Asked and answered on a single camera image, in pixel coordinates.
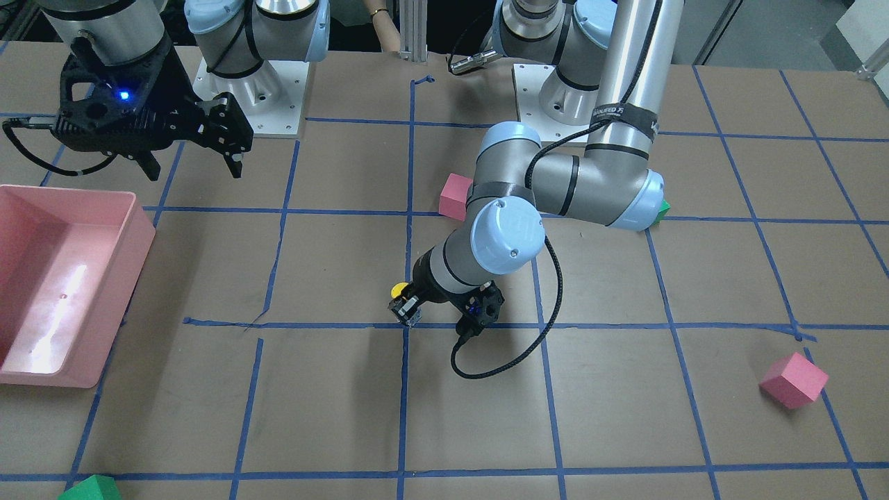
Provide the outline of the silver robot arm, image right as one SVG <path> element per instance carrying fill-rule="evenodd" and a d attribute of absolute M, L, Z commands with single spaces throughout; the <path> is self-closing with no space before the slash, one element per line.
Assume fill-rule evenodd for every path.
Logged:
<path fill-rule="evenodd" d="M 554 67 L 550 117 L 584 127 L 580 156 L 546 151 L 530 124 L 483 136 L 463 224 L 419 257 L 388 307 L 414 325 L 425 303 L 450 303 L 479 333 L 498 318 L 496 278 L 533 260 L 543 213 L 641 231 L 656 221 L 664 180 L 648 166 L 683 1 L 499 1 L 500 53 Z"/>

